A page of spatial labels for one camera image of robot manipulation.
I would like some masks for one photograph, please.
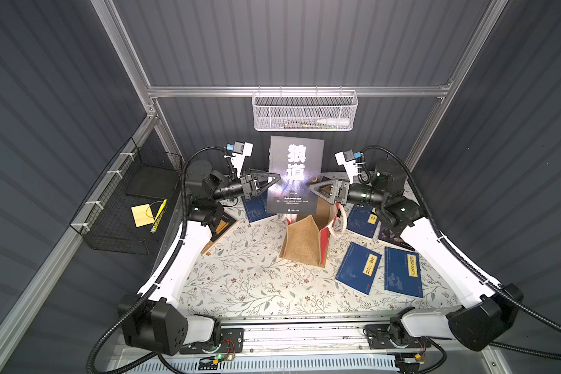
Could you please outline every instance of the white bag handle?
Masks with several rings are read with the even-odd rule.
[[[329,224],[328,226],[328,230],[330,232],[330,235],[332,235],[333,237],[339,238],[341,236],[343,236],[343,234],[345,233],[345,230],[347,230],[347,213],[345,213],[345,208],[343,207],[343,205],[339,204],[338,205],[338,210],[341,211],[341,218],[343,219],[343,228],[341,229],[341,233],[337,235],[336,232],[334,232],[333,229],[333,224]]]

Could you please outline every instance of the wire mesh basket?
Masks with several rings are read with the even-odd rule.
[[[350,131],[358,100],[355,91],[279,89],[254,91],[257,131]]]
[[[93,205],[85,221],[82,224],[73,222],[70,224],[91,249],[142,255],[160,249],[174,208],[167,207],[158,229],[152,233],[150,231],[152,225],[139,228],[135,226],[131,207],[154,204],[155,199],[130,196],[126,193],[133,178],[145,166],[171,170],[178,175],[180,156],[148,148],[135,148],[127,155],[119,169],[113,172],[112,178],[97,201],[88,202]],[[179,193],[180,184],[177,183],[171,195],[167,197],[169,199],[167,204],[174,205],[175,199],[171,197]]]

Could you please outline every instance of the table surface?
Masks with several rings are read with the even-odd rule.
[[[413,198],[408,185],[405,195]],[[351,207],[346,206],[347,214]],[[195,262],[180,297],[181,311],[245,317],[399,310],[407,306],[439,308],[459,303],[444,279],[421,256],[423,298],[385,291],[384,256],[370,295],[337,282],[336,272],[351,242],[382,255],[385,246],[394,247],[376,240],[378,228],[373,239],[349,230],[341,238],[331,237],[327,265],[321,268],[279,258],[286,233],[283,216],[250,224],[241,200],[225,210],[237,223]]]

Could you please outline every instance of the gray corrugated wall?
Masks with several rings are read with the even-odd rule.
[[[0,323],[144,116],[89,2],[0,1]],[[82,247],[5,372],[87,352],[146,261]]]
[[[509,3],[414,175],[449,238],[561,323],[561,0]],[[523,313],[499,340],[561,352]],[[561,373],[506,356],[514,372]]]
[[[153,86],[446,83],[487,0],[115,4]]]
[[[115,1],[153,86],[425,86],[447,83],[487,0]],[[270,135],[325,140],[334,153],[381,144],[406,158],[433,98],[360,98],[350,132],[257,132],[242,98],[159,99],[181,150]],[[217,168],[220,158],[209,156]]]

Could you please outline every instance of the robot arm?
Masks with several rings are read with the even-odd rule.
[[[231,162],[237,175],[240,174],[245,157],[251,155],[252,147],[250,143],[241,142],[227,146],[227,150],[233,151]],[[174,355],[183,345],[189,343],[199,342],[198,345],[203,348],[212,348],[220,343],[218,319],[201,315],[184,316],[181,312],[182,305],[179,303],[180,294],[196,259],[216,232],[224,213],[219,201],[241,196],[249,200],[280,180],[279,174],[261,170],[248,170],[237,178],[229,178],[212,170],[210,162],[203,160],[194,161],[188,166],[185,181],[189,190],[187,234],[181,242],[181,223],[175,240],[154,274],[139,289],[137,295],[127,295],[119,304],[118,313],[122,316],[141,295],[153,285],[157,286],[143,308],[123,321],[122,332],[127,345]],[[266,181],[267,184],[262,186],[261,181]],[[172,262],[164,279],[157,283],[158,275],[180,245],[182,247],[179,255]]]
[[[411,245],[434,267],[453,289],[461,305],[451,308],[402,310],[392,319],[391,340],[399,347],[412,338],[431,336],[457,339],[474,351],[482,350],[488,343],[509,329],[517,315],[517,308],[506,302],[490,289],[486,282],[500,284],[474,264],[449,239],[453,249],[475,270],[486,277],[484,283],[465,267],[440,242],[424,210],[414,201],[403,196],[406,174],[395,161],[383,159],[370,174],[370,185],[354,184],[358,174],[356,159],[360,153],[345,151],[336,154],[337,163],[344,165],[349,182],[341,180],[313,184],[310,191],[333,204],[370,205],[376,208],[379,220],[396,235]],[[513,284],[503,290],[520,301],[521,291]]]

